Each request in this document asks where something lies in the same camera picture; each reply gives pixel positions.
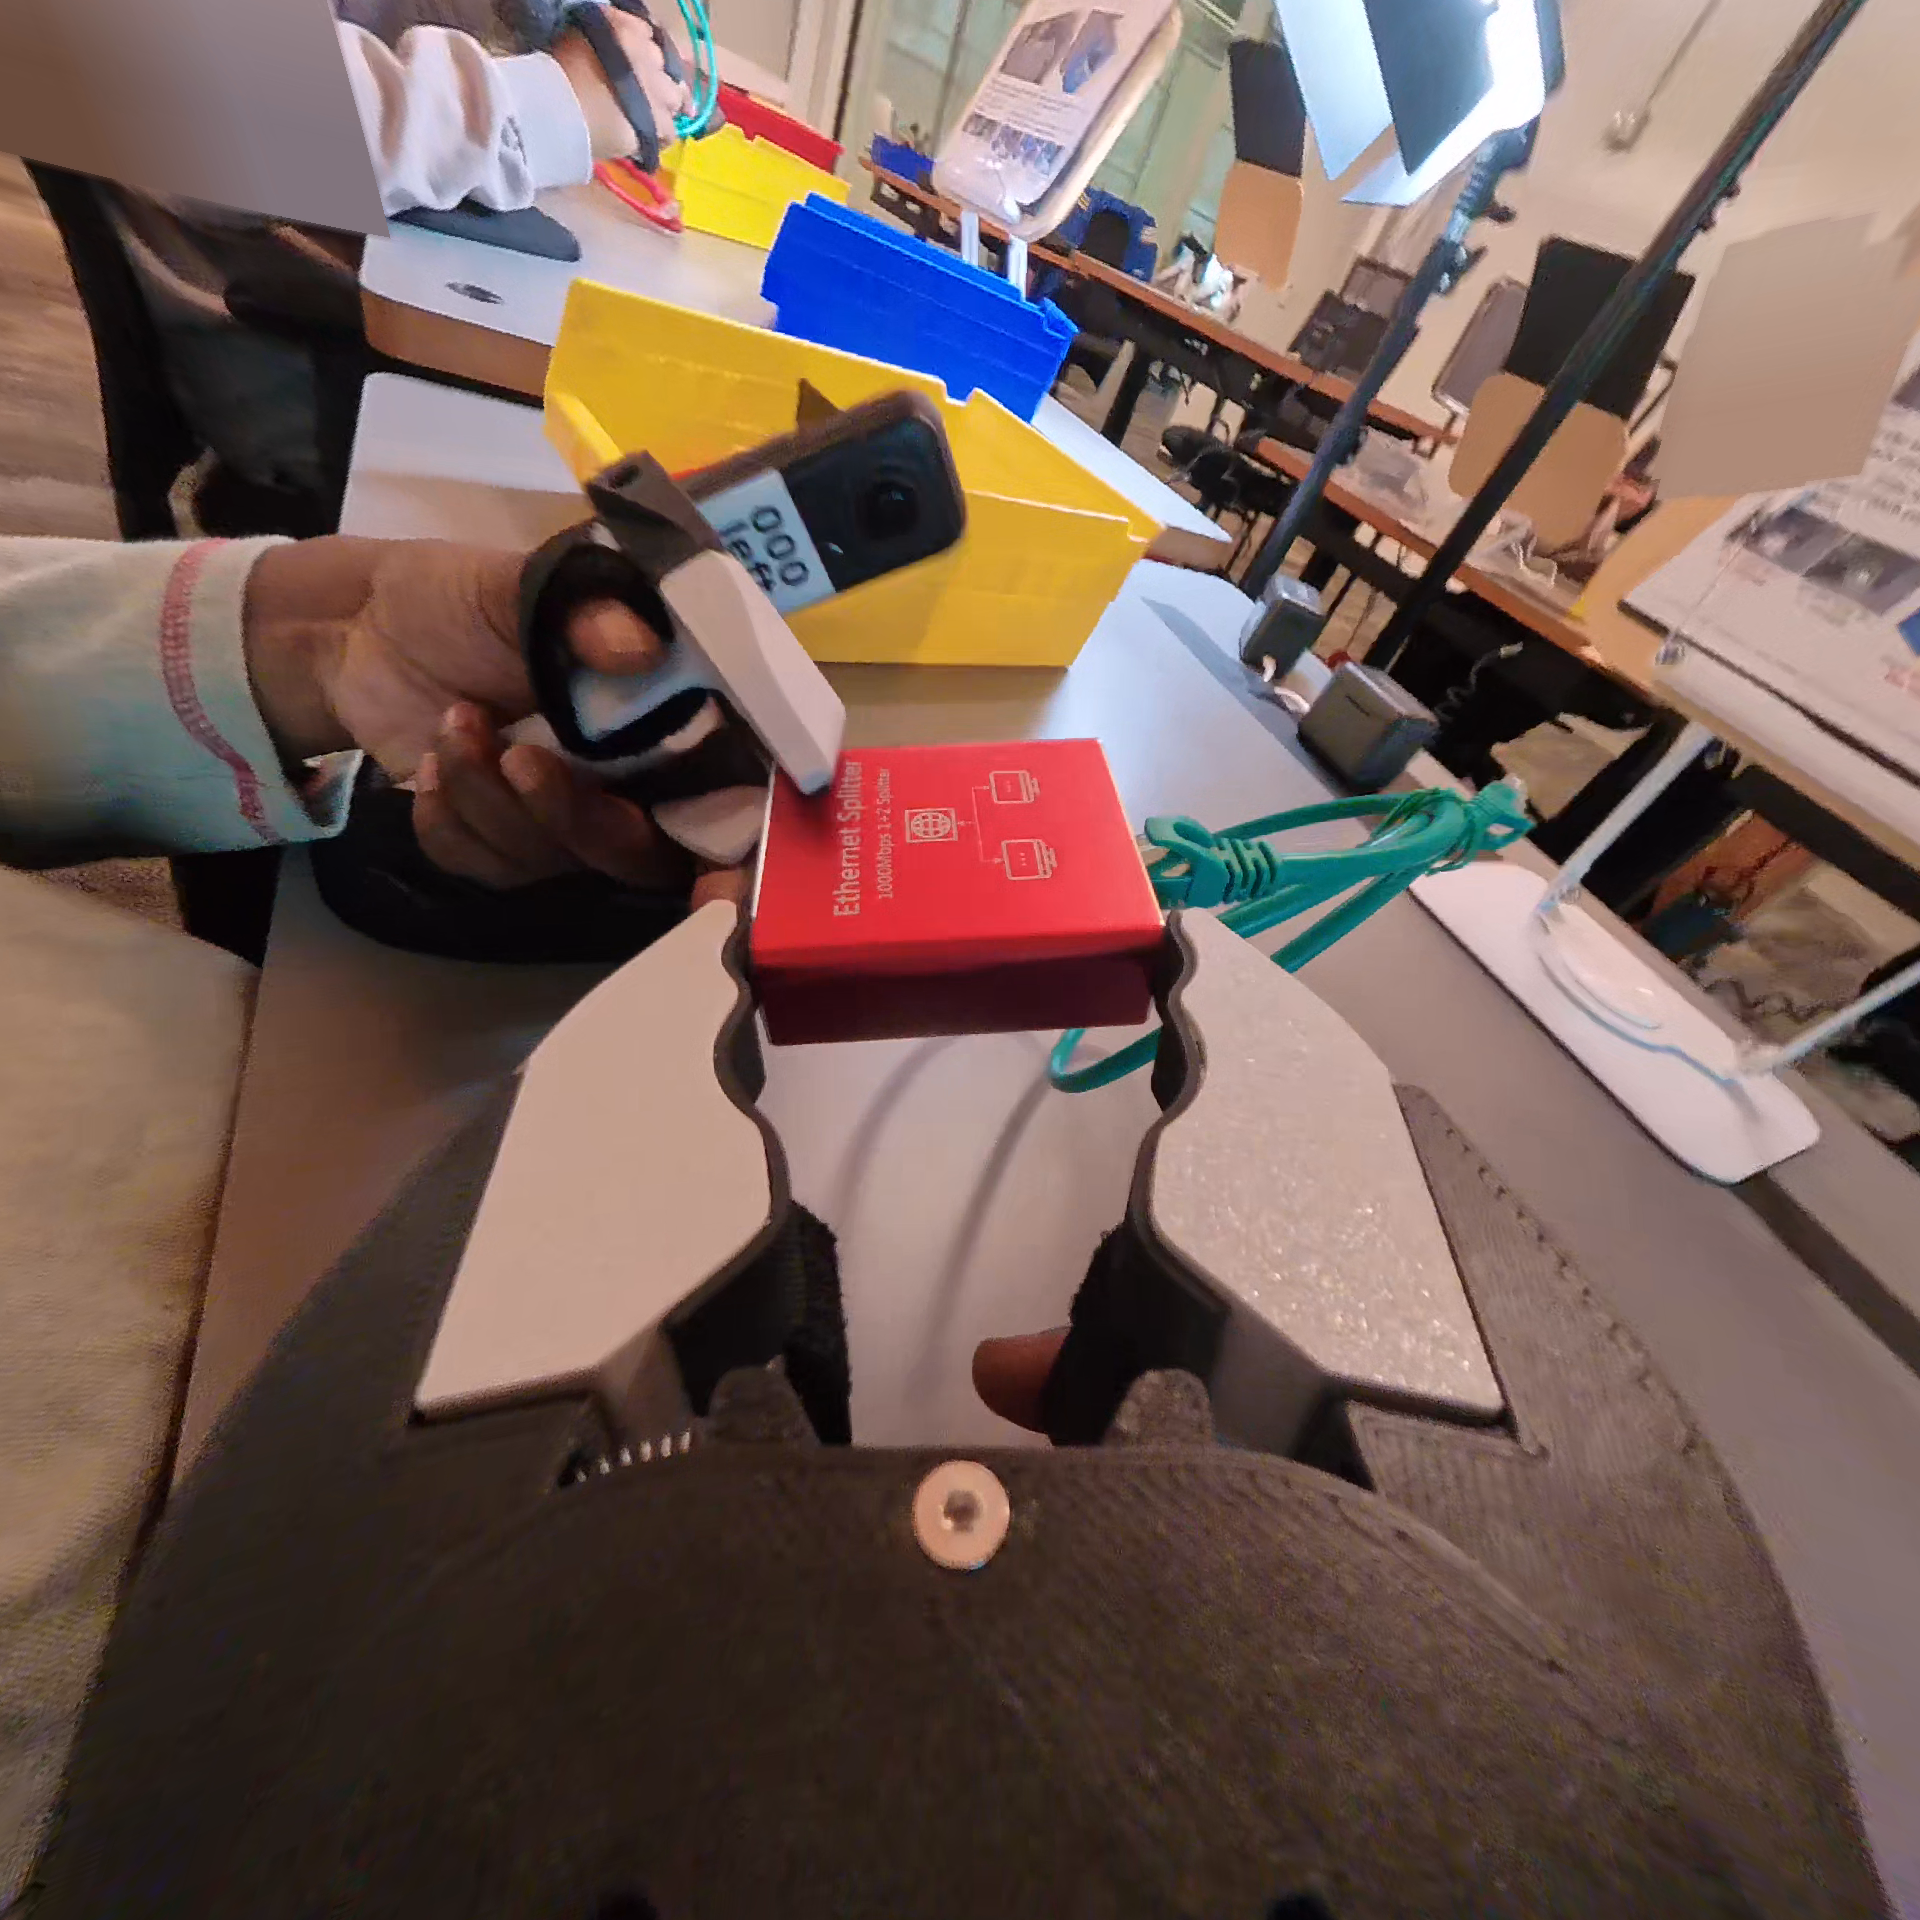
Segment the light panel on stand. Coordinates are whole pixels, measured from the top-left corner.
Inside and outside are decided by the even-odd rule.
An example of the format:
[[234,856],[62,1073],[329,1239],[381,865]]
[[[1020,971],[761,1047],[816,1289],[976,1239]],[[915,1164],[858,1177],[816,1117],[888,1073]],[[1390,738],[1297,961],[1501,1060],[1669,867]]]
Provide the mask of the light panel on stand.
[[1461,192],[1246,565],[1240,586],[1254,600],[1356,454],[1428,303],[1462,278],[1477,224],[1492,214],[1501,179],[1528,163],[1544,104],[1565,83],[1556,4],[1281,4],[1277,15],[1326,173],[1343,179],[1370,143],[1393,143],[1345,202],[1403,211],[1452,175]]

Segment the grey power adapter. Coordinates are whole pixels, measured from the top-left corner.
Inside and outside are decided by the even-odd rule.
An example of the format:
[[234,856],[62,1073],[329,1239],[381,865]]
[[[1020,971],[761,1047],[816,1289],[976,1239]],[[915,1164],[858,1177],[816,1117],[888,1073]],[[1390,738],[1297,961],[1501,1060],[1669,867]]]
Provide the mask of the grey power adapter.
[[1236,636],[1236,655],[1244,665],[1258,669],[1259,680],[1281,683],[1314,654],[1321,625],[1321,591],[1297,575],[1277,575],[1259,586],[1259,600]]
[[1345,791],[1381,794],[1435,738],[1441,719],[1393,677],[1345,660],[1301,719],[1302,751]]

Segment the red plastic bin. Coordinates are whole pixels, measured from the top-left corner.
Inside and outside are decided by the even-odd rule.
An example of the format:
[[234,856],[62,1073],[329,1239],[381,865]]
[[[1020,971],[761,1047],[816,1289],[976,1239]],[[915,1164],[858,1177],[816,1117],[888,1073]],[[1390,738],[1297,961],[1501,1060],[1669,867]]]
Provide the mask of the red plastic bin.
[[719,108],[727,126],[740,129],[750,139],[767,139],[821,173],[837,173],[843,160],[838,139],[804,125],[801,116],[786,115],[785,108],[756,98],[740,83],[720,82]]

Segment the wooden top office table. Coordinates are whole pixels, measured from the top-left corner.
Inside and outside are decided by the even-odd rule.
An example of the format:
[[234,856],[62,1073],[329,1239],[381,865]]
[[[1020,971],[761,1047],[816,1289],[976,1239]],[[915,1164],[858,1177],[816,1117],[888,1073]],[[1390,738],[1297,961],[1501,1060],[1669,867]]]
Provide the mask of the wooden top office table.
[[[927,240],[958,240],[963,208],[858,152],[875,208],[909,221]],[[1086,250],[1059,250],[1056,245],[1028,249],[1028,260],[1061,273],[1069,284],[1090,287],[1093,333],[1127,342],[1134,352],[1118,363],[1118,389],[1105,412],[1100,435],[1123,444],[1141,396],[1155,364],[1181,372],[1213,391],[1221,401],[1259,407],[1302,389],[1345,401],[1356,383],[1331,372],[1314,372],[1308,363],[1236,333],[1230,324],[1136,279]],[[1456,423],[1434,423],[1393,401],[1370,397],[1369,420],[1419,449],[1435,449],[1461,438]]]

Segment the another person's forearm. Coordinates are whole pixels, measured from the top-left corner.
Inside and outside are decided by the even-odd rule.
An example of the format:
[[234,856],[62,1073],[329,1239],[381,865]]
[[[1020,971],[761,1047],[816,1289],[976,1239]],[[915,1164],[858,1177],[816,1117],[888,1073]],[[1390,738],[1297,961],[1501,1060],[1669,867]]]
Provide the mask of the another person's forearm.
[[557,57],[494,55],[446,27],[381,43],[336,20],[336,37],[384,214],[515,211],[590,179],[589,115]]

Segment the instruction board on white stand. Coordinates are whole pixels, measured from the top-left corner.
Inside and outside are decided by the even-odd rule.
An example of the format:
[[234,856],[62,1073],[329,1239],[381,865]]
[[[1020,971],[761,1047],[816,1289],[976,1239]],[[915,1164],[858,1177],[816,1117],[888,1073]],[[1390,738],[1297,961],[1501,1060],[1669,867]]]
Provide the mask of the instruction board on white stand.
[[1181,43],[1181,4],[1028,4],[935,152],[958,249],[1028,294],[1028,249],[1059,231]]
[[1915,985],[1915,964],[1789,1040],[1736,1040],[1587,906],[1603,856],[1711,748],[1915,867],[1915,350],[1848,476],[1757,492],[1619,591],[1655,625],[1655,693],[1685,721],[1550,877],[1480,860],[1414,902],[1671,1160],[1741,1184],[1818,1139],[1786,1073]]

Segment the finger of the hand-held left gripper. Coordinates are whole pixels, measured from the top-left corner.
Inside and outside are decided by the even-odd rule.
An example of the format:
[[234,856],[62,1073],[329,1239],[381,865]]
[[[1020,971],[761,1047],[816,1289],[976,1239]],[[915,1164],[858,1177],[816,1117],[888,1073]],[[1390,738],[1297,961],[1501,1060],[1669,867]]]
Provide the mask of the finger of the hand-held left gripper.
[[709,867],[750,862],[767,818],[763,784],[727,784],[655,804],[655,830]]
[[680,643],[703,660],[780,774],[824,794],[847,744],[847,702],[730,550],[699,550],[659,577]]

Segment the red network switch box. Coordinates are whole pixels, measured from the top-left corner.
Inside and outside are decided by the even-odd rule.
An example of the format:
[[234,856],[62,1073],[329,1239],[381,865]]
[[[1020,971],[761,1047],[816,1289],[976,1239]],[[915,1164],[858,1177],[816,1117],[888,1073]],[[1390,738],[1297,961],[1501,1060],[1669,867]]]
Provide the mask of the red network switch box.
[[1162,905],[1093,738],[848,748],[772,784],[749,980],[772,1046],[1134,1028]]

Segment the black quilted wrist pad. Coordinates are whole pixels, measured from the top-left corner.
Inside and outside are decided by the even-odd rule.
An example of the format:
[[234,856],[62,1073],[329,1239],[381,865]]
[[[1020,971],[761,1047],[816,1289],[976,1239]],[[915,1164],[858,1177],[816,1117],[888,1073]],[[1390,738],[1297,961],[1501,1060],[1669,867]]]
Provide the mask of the black quilted wrist pad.
[[469,198],[444,208],[415,204],[389,214],[389,224],[421,227],[466,245],[487,245],[494,250],[512,250],[554,265],[580,260],[580,240],[575,231],[538,204],[489,208]]
[[689,913],[687,890],[589,870],[521,889],[446,875],[418,845],[410,794],[372,760],[357,774],[347,826],[309,850],[309,875],[348,929],[452,964],[621,967]]

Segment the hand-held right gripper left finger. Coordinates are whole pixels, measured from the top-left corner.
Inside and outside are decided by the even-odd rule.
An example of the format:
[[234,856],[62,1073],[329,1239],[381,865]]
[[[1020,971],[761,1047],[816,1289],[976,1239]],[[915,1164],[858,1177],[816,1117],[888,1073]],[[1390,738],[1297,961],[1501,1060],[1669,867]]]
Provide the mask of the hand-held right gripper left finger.
[[668,1323],[767,1235],[777,1184],[720,1072],[739,932],[733,902],[694,906],[529,1051],[415,1388],[428,1422],[560,1396],[694,1421]]

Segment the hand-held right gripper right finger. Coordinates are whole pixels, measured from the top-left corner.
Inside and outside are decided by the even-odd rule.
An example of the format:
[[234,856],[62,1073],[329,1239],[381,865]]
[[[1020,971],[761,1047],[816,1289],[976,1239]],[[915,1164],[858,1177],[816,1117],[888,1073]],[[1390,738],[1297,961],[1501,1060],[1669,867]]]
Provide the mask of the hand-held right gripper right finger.
[[1506,1396],[1390,1072],[1209,912],[1164,923],[1159,1117],[1127,1223],[1143,1369],[1206,1380],[1233,1447],[1302,1447],[1331,1405],[1495,1425]]

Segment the person's left hand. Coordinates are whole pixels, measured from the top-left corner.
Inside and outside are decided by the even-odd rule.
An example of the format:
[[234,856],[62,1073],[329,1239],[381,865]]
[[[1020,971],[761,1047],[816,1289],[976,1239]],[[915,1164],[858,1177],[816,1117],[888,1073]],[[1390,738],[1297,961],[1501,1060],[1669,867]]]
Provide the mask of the person's left hand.
[[428,862],[487,889],[590,870],[692,906],[743,902],[743,867],[694,865],[635,804],[505,738],[534,715],[519,572],[515,550],[457,541],[266,549],[244,585],[244,664],[282,764],[376,758],[410,791]]

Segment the blue plastic bin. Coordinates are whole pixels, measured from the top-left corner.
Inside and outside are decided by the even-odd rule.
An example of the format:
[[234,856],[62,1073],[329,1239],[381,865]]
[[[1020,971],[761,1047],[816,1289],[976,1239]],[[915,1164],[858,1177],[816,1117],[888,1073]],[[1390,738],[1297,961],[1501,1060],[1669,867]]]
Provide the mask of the blue plastic bin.
[[791,202],[761,272],[773,331],[995,397],[1034,420],[1077,327],[1002,273],[821,192]]

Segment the yellow plastic bin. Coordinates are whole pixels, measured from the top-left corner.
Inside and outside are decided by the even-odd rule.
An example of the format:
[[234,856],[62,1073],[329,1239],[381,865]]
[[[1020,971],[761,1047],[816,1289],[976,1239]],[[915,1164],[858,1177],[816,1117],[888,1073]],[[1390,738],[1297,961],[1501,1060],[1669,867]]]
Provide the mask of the yellow plastic bin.
[[659,173],[687,231],[767,250],[786,204],[811,196],[848,202],[848,181],[767,137],[726,125],[659,152]]
[[920,372],[575,278],[543,423],[579,484],[621,454],[654,454],[681,476],[791,431],[801,384],[838,407],[893,389],[923,396],[965,496],[965,533],[947,556],[791,615],[805,654],[1070,665],[1162,524],[991,396],[958,401]]

